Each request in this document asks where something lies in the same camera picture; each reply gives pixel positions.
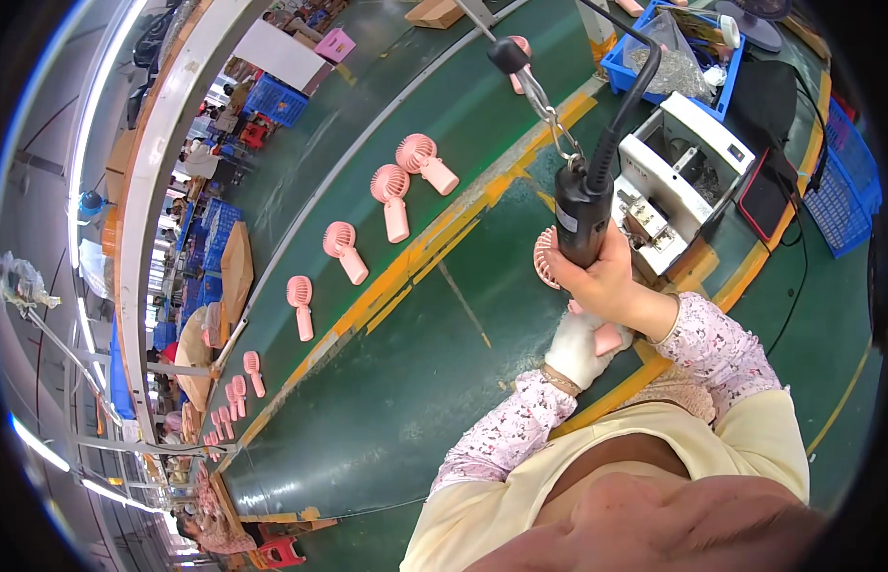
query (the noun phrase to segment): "white label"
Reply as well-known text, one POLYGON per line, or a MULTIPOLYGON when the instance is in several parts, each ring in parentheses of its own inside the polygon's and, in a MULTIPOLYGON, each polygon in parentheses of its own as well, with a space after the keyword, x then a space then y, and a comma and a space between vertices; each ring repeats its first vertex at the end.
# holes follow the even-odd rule
POLYGON ((564 212, 558 203, 556 203, 556 218, 569 232, 576 233, 578 231, 578 220, 564 212))

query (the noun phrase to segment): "pink basket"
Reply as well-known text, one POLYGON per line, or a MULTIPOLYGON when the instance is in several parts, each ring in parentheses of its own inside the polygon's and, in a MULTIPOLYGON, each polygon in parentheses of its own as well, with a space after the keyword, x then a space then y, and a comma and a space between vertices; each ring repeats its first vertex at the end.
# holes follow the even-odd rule
POLYGON ((314 52, 327 60, 339 63, 354 49, 355 42, 351 41, 341 28, 334 28, 317 44, 314 52))

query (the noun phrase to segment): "gold bracelet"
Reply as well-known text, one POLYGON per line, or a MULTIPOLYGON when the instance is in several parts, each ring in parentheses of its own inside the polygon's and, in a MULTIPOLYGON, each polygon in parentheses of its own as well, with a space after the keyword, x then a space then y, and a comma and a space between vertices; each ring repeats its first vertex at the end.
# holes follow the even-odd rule
POLYGON ((566 382, 563 379, 558 379, 555 375, 546 373, 546 368, 540 368, 539 371, 542 372, 543 377, 546 379, 547 382, 568 389, 572 397, 577 397, 578 395, 580 395, 580 392, 583 391, 578 387, 576 383, 566 382))

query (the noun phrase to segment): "floral sleeve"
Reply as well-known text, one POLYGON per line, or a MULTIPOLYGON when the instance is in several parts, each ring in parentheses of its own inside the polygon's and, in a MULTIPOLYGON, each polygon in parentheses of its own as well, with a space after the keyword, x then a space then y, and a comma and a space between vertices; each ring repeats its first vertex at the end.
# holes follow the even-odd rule
POLYGON ((430 494, 458 482, 504 482, 507 475, 546 445, 549 431, 578 402, 547 382, 540 370, 515 380, 517 391, 480 419, 444 457, 430 494))
POLYGON ((679 296, 676 324, 655 347, 708 388, 718 420, 740 400, 781 388, 759 338, 694 292, 679 296))

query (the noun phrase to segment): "white glove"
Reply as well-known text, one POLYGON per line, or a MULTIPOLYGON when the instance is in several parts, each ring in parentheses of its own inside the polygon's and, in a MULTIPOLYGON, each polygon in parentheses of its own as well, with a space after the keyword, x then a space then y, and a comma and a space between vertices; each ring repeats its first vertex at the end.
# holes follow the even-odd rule
POLYGON ((599 357, 594 355, 594 332, 605 323, 603 318, 587 312, 568 312, 552 338, 552 347, 546 352, 546 364, 571 380, 581 391, 590 387, 594 378, 606 370, 615 354, 632 345, 632 331, 615 324, 621 344, 599 357))

